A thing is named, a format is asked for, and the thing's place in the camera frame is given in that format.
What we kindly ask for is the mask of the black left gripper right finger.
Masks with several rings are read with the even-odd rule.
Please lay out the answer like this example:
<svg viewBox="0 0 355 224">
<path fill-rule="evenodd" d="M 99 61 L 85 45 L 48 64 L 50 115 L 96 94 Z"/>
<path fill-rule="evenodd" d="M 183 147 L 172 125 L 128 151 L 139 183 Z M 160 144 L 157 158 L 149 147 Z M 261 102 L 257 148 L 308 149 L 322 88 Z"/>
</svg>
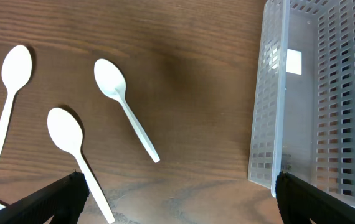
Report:
<svg viewBox="0 0 355 224">
<path fill-rule="evenodd" d="M 355 224 L 355 208 L 292 174 L 279 173 L 275 193 L 285 224 Z"/>
</svg>

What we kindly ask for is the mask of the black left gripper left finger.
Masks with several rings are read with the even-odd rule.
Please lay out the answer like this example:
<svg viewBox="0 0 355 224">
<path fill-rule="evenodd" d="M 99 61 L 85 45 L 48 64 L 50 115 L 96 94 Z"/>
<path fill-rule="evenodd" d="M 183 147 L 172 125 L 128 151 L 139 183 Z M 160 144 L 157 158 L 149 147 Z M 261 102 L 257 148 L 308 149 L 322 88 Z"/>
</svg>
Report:
<svg viewBox="0 0 355 224">
<path fill-rule="evenodd" d="M 0 210 L 0 224 L 77 224 L 89 196 L 85 176 L 70 175 Z"/>
</svg>

